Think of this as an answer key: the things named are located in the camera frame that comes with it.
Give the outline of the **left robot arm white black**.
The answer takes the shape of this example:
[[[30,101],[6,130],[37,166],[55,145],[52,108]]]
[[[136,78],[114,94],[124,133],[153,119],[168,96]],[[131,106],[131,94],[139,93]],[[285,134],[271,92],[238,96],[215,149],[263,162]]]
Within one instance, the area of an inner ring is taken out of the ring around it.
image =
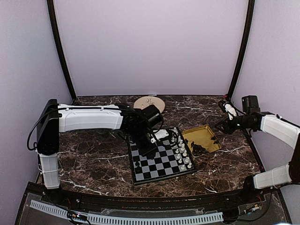
[[[154,105],[135,109],[129,105],[74,106],[59,104],[50,99],[32,130],[37,132],[36,141],[27,146],[40,159],[40,171],[48,197],[55,204],[66,201],[66,193],[59,189],[59,134],[73,130],[110,129],[120,130],[131,137],[145,156],[156,148],[156,143],[168,136],[165,129],[154,130],[163,124],[163,117]]]

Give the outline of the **black white chess board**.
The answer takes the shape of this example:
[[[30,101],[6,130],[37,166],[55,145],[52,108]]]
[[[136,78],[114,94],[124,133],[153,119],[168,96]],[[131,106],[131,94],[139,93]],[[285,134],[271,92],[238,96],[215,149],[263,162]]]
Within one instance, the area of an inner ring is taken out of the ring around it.
[[[197,171],[194,161],[192,159],[191,151],[186,144],[183,135],[178,127],[173,127],[170,129],[167,129],[169,132],[169,136],[162,139],[162,142],[156,143],[157,146],[157,154],[154,159],[149,160],[141,160],[139,150],[137,148],[137,145],[132,142],[130,138],[128,138],[128,152],[129,152],[129,160],[130,165],[132,169],[132,177],[133,177],[133,184],[134,185],[141,185],[146,183],[151,183],[155,181],[160,180],[166,180],[173,177],[178,177],[182,175],[191,174]],[[187,153],[191,159],[193,168],[191,170],[180,172],[177,168],[172,169],[169,159],[168,159],[168,153],[170,152],[171,146],[170,146],[170,140],[172,137],[179,137],[183,140],[183,143],[185,144],[185,147],[187,149]],[[141,172],[136,173],[135,172],[135,163],[139,162],[141,167]],[[151,177],[146,178],[145,173],[150,173]]]

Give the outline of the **gold metal tray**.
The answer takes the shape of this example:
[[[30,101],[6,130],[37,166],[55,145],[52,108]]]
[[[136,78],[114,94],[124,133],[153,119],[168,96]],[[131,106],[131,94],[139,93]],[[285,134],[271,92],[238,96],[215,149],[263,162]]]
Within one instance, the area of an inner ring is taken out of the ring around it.
[[[221,142],[208,125],[184,130],[182,135],[195,158],[222,149]]]

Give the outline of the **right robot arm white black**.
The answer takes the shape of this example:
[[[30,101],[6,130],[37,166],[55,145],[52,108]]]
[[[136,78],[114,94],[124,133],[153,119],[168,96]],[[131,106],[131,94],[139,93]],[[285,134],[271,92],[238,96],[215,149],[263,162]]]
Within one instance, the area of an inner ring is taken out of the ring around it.
[[[284,165],[246,178],[239,199],[250,203],[258,190],[300,183],[300,127],[278,114],[262,112],[257,96],[244,96],[241,101],[241,111],[227,99],[218,102],[226,117],[215,125],[216,129],[228,135],[237,130],[259,131],[293,150],[290,161]]]

